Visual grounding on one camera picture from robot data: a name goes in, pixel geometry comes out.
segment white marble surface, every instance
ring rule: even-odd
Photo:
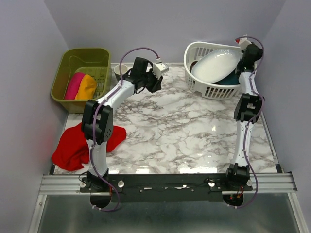
[[[162,90],[127,99],[114,115],[127,138],[107,154],[110,173],[221,173],[233,157],[239,97],[208,100],[190,92],[183,67],[170,67]],[[66,128],[82,115],[69,115]],[[262,121],[252,132],[250,161],[255,172],[276,172]],[[54,174],[80,174],[55,167]]]

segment pink cloth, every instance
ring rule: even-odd
[[[79,91],[80,83],[84,76],[85,74],[81,72],[74,73],[73,77],[69,82],[67,92],[65,95],[65,100],[74,100]]]

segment wall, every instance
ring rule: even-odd
[[[66,117],[50,90],[67,45],[42,0],[0,1],[0,232],[28,232]]]
[[[263,43],[266,55],[257,78],[276,153],[292,171],[311,229],[311,1],[287,0]]]
[[[248,33],[263,38],[285,0],[44,0],[70,48],[100,46],[120,61],[149,46],[169,62],[182,62],[194,41],[234,44]],[[137,56],[154,58],[150,52]]]

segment teal object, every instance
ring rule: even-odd
[[[223,86],[231,86],[231,85],[239,85],[239,77],[235,74],[235,70],[232,71],[227,77],[221,79],[215,84],[223,85]]]

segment white cup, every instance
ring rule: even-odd
[[[116,65],[113,72],[116,75],[117,80],[120,80],[120,69],[119,69],[120,65]],[[121,64],[121,71],[122,71],[122,75],[125,74],[128,71],[128,67],[125,64]]]

